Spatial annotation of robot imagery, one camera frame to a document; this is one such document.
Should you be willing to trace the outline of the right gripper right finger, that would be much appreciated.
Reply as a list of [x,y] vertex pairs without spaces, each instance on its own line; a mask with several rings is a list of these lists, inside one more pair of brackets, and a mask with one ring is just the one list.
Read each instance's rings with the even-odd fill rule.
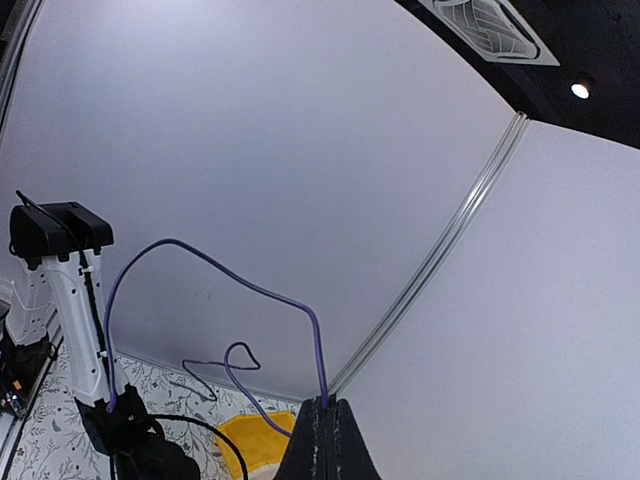
[[331,399],[324,434],[325,479],[381,480],[346,399]]

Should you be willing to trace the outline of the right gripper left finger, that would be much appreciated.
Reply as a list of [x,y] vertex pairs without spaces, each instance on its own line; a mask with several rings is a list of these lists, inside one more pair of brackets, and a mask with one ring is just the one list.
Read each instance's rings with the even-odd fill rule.
[[325,410],[320,397],[302,403],[275,480],[325,478],[324,420]]

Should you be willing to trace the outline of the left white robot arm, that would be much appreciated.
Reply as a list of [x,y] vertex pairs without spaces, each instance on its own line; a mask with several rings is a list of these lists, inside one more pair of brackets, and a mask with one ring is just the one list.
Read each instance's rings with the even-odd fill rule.
[[10,250],[27,284],[47,286],[69,354],[71,388],[94,449],[117,479],[197,479],[195,460],[168,440],[115,359],[105,326],[101,254],[111,226],[77,202],[39,205],[20,194]]

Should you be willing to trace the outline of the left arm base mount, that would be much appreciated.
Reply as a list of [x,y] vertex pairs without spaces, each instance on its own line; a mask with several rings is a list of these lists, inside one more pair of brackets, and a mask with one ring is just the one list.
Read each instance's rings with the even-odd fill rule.
[[60,344],[1,350],[1,478],[7,479],[29,415],[44,379],[57,360]]

